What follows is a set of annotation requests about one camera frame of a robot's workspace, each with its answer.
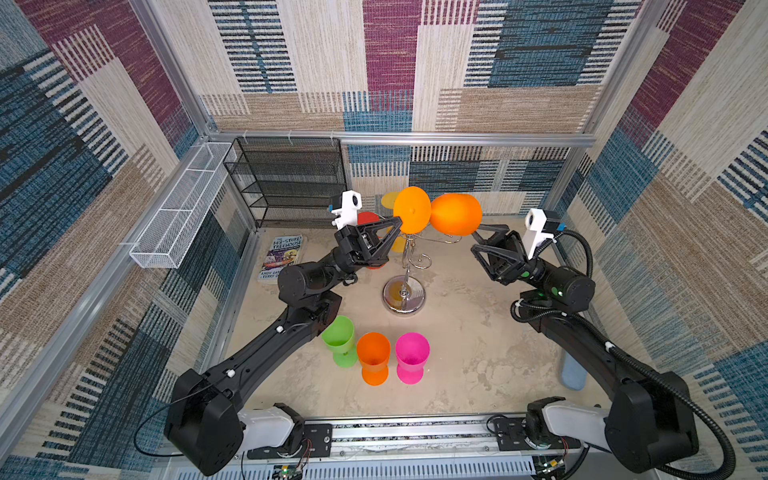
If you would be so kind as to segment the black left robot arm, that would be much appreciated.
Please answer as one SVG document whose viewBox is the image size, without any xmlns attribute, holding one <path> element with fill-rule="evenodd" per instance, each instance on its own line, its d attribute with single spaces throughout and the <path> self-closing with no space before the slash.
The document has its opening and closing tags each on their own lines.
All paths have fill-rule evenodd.
<svg viewBox="0 0 768 480">
<path fill-rule="evenodd" d="M 347 225 L 322 259 L 292 264 L 278 276 L 286 307 L 261 334 L 203 373 L 190 369 L 176 381 L 164 435 L 200 473 L 211 476 L 234 457 L 271 448 L 297 454 L 304 443 L 304 419 L 277 403 L 247 412 L 245 402 L 290 355 L 318 337 L 336 319 L 339 284 L 354 284 L 359 270 L 381 267 L 400 233 L 398 217 Z"/>
</svg>

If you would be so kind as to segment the orange wine glass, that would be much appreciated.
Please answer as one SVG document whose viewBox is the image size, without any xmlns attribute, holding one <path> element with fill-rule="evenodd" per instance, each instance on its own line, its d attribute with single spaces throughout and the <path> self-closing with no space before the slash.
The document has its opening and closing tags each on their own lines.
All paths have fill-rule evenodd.
<svg viewBox="0 0 768 480">
<path fill-rule="evenodd" d="M 431 200 L 419 187 L 401 191 L 394 202 L 393 214 L 402 221 L 406 235 L 422 232 L 428 225 L 449 236 L 468 236 L 482 223 L 483 210 L 472 195 L 447 193 Z"/>
<path fill-rule="evenodd" d="M 379 386 L 387 380 L 390 351 L 390 342 L 381 333 L 367 333 L 359 339 L 356 353 L 362 367 L 362 378 L 366 384 Z"/>
</svg>

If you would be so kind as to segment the orange wine glass front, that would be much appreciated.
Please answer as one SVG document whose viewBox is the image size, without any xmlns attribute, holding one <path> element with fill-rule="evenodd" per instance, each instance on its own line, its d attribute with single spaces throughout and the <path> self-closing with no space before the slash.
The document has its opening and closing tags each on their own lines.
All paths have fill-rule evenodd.
<svg viewBox="0 0 768 480">
<path fill-rule="evenodd" d="M 406 235 L 422 232 L 428 225 L 449 236 L 468 236 L 482 223 L 483 210 L 472 195 L 447 193 L 431 200 L 419 187 L 401 191 L 394 202 L 393 214 L 402 221 Z"/>
</svg>

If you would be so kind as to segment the blue grey sponge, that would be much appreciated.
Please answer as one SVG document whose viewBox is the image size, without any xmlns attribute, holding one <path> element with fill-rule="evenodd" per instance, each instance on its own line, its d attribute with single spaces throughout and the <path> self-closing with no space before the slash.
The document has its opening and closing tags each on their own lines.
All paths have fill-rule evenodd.
<svg viewBox="0 0 768 480">
<path fill-rule="evenodd" d="M 568 389 L 581 391 L 586 386 L 587 371 L 569 353 L 563 353 L 560 381 Z"/>
</svg>

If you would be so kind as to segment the aluminium mounting rail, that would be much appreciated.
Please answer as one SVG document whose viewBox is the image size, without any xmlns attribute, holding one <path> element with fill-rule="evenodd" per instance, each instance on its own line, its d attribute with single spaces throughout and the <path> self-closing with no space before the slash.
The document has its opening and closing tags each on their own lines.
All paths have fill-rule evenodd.
<svg viewBox="0 0 768 480">
<path fill-rule="evenodd" d="M 326 458 L 235 458 L 219 479 L 631 479 L 602 449 L 498 449 L 486 430 L 495 414 L 316 418 L 331 423 Z"/>
</svg>

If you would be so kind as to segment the pink plastic wine glass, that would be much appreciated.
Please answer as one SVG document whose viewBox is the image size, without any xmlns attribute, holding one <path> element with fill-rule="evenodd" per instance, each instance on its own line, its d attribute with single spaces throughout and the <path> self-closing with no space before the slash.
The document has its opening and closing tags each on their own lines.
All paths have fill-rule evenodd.
<svg viewBox="0 0 768 480">
<path fill-rule="evenodd" d="M 429 341 L 422 334 L 409 332 L 402 335 L 395 345 L 399 380 L 406 385 L 419 383 L 430 353 Z"/>
</svg>

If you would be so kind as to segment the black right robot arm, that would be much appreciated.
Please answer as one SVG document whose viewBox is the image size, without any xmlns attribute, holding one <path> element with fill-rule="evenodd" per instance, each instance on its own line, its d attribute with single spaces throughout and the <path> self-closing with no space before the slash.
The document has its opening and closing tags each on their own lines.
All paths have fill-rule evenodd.
<svg viewBox="0 0 768 480">
<path fill-rule="evenodd" d="M 609 451 L 634 473 L 657 469 L 680 479 L 695 479 L 697 473 L 672 464 L 698 453 L 696 424 L 702 422 L 720 445 L 723 460 L 701 476 L 729 478 L 736 468 L 734 448 L 718 423 L 691 399 L 687 383 L 673 372 L 660 373 L 634 358 L 582 317 L 595 291 L 592 249 L 586 238 L 562 227 L 553 232 L 556 239 L 570 236 L 582 245 L 586 270 L 580 272 L 541 259 L 550 240 L 526 247 L 520 234 L 506 225 L 485 229 L 490 237 L 474 232 L 471 252 L 488 277 L 502 285 L 523 281 L 531 287 L 511 306 L 511 316 L 562 347 L 611 401 L 607 413 L 583 427 L 576 426 L 574 418 L 546 417 L 533 421 L 532 427 Z"/>
</svg>

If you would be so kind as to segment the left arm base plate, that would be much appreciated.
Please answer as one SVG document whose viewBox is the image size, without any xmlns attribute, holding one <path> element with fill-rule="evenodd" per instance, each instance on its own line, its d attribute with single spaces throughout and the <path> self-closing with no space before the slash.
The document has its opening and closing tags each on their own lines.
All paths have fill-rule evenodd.
<svg viewBox="0 0 768 480">
<path fill-rule="evenodd" d="M 298 442 L 291 439 L 280 447 L 259 447 L 246 453 L 248 460 L 299 459 L 309 449 L 311 458 L 326 458 L 331 454 L 333 425 L 331 423 L 306 424 Z"/>
</svg>

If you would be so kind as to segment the green plastic wine glass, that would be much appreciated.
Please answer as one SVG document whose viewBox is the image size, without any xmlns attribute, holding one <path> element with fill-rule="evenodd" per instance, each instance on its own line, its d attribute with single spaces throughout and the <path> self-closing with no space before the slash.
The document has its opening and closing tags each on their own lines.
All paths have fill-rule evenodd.
<svg viewBox="0 0 768 480">
<path fill-rule="evenodd" d="M 339 315 L 320 335 L 323 343 L 333 355 L 333 360 L 341 368 L 351 368 L 358 361 L 356 353 L 356 333 L 353 322 L 346 316 Z"/>
</svg>

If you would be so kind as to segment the treehouse paperback book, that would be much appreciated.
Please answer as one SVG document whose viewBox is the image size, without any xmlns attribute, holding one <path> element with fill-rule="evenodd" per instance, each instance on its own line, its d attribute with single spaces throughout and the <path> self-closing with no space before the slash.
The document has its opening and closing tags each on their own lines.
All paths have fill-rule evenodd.
<svg viewBox="0 0 768 480">
<path fill-rule="evenodd" d="M 300 261 L 304 240 L 303 235 L 275 237 L 266 252 L 257 280 L 261 283 L 276 284 L 284 268 Z"/>
</svg>

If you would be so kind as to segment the black mesh shelf rack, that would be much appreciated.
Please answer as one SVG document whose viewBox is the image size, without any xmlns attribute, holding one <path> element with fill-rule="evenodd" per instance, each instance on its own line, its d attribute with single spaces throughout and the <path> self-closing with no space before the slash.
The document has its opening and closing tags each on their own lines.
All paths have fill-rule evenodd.
<svg viewBox="0 0 768 480">
<path fill-rule="evenodd" d="M 330 229 L 332 198 L 348 189 L 341 143 L 240 137 L 224 166 L 258 227 Z"/>
</svg>

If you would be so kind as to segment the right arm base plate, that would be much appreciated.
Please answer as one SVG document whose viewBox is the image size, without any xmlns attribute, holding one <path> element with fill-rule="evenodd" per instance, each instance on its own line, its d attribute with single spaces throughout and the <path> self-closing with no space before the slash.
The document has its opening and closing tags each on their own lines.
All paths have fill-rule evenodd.
<svg viewBox="0 0 768 480">
<path fill-rule="evenodd" d="M 582 443 L 570 437 L 560 437 L 553 434 L 545 434 L 539 440 L 531 440 L 525 430 L 524 417 L 506 416 L 495 414 L 486 419 L 486 430 L 496 440 L 498 449 L 502 452 L 510 451 L 560 451 L 579 452 Z"/>
</svg>

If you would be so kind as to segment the red plastic wine glass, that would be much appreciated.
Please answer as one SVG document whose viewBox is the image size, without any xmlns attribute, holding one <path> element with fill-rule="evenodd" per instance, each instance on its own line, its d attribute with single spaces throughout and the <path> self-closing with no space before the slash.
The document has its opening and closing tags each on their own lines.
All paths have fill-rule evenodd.
<svg viewBox="0 0 768 480">
<path fill-rule="evenodd" d="M 378 230 L 366 230 L 365 226 L 379 221 L 381 221 L 381 217 L 373 212 L 360 211 L 357 215 L 358 230 L 364 234 L 364 242 L 369 251 L 376 250 L 382 241 Z"/>
</svg>

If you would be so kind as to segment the yellow plastic wine glass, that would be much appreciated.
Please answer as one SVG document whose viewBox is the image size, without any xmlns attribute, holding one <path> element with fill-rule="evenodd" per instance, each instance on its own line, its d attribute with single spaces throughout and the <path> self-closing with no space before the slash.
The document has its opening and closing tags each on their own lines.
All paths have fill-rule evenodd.
<svg viewBox="0 0 768 480">
<path fill-rule="evenodd" d="M 398 195 L 399 195 L 398 192 L 389 192 L 385 194 L 381 199 L 381 205 L 386 209 L 393 210 L 395 201 Z M 405 250 L 405 246 L 406 246 L 406 238 L 402 234 L 400 234 L 398 238 L 395 240 L 391 251 L 393 253 L 403 253 Z"/>
</svg>

